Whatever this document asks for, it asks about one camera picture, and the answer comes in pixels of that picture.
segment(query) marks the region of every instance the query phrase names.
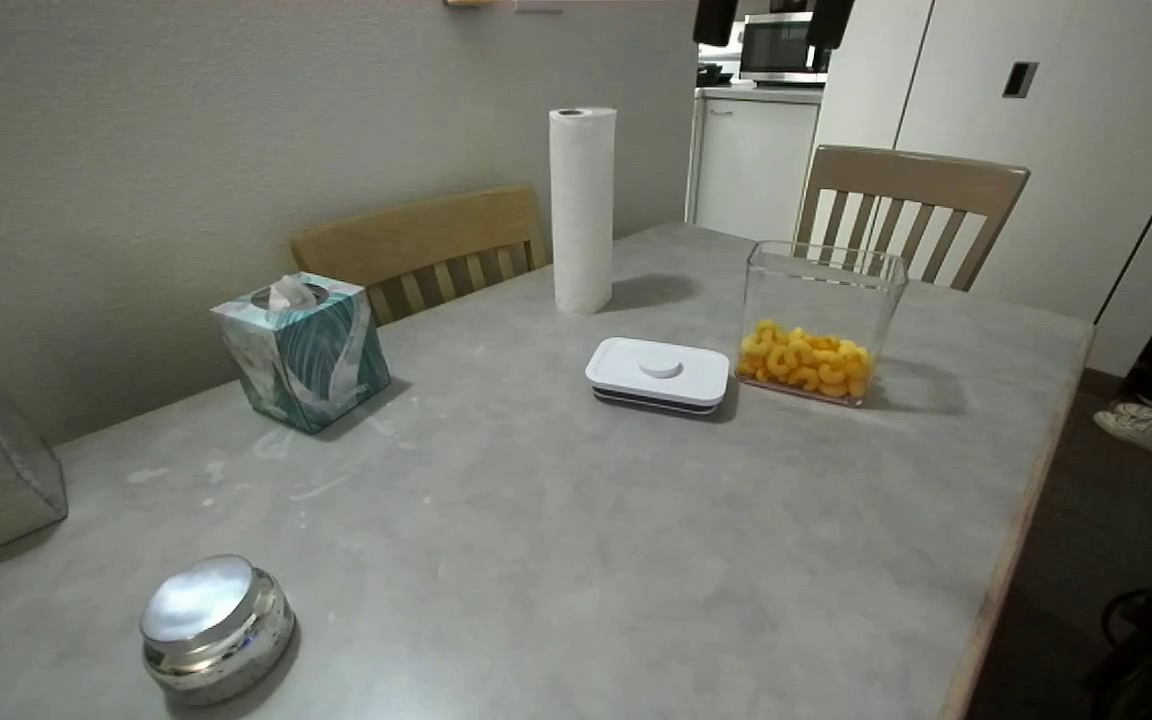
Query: wall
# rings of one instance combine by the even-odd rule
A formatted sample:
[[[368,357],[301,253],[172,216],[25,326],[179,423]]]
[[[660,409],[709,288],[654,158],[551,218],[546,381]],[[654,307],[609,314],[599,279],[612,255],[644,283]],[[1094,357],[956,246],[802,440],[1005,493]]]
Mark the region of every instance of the wall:
[[[736,0],[736,19],[741,16],[761,16],[761,12],[769,12],[769,0]]]
[[[221,384],[206,307],[291,266],[291,230],[542,192],[555,105],[621,106],[621,230],[680,218],[692,12],[0,0],[0,381],[53,440]]]

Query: gray table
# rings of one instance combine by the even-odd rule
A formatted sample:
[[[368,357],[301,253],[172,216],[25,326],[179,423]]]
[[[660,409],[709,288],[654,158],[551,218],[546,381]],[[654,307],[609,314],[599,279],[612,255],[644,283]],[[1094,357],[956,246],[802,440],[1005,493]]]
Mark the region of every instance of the gray table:
[[[222,384],[63,445],[72,515],[0,557],[0,717],[162,717],[141,609],[212,551],[303,623],[212,717],[960,717],[1089,322],[911,288],[876,409],[591,399],[609,333],[729,351],[741,265],[654,227],[599,314],[555,314],[530,271],[393,322],[401,390],[323,440]]]

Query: chips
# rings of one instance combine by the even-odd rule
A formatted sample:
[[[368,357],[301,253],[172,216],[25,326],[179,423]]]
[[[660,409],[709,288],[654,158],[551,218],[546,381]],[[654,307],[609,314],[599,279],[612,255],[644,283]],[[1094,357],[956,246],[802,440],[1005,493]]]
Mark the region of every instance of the chips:
[[[872,351],[842,335],[761,320],[741,341],[736,377],[859,404],[872,381]]]

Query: dark floor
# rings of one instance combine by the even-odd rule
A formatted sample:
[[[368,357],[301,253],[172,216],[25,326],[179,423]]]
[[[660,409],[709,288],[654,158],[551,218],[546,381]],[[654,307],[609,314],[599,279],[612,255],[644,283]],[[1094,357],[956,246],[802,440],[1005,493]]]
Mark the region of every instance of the dark floor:
[[[1152,456],[1104,436],[1115,381],[1083,377],[997,628],[970,720],[1081,720],[1106,653],[1101,609],[1152,584]]]

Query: chair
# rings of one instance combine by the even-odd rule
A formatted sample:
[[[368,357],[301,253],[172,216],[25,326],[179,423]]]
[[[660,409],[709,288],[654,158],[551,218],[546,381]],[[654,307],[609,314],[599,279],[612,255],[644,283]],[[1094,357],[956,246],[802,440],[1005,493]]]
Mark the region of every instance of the chair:
[[[362,283],[376,322],[542,265],[534,192],[492,186],[393,202],[291,238],[303,271]]]
[[[1010,162],[821,142],[801,238],[901,253],[907,279],[967,291],[1006,224],[1024,178],[1027,168]],[[824,192],[830,192],[827,227],[815,230]]]

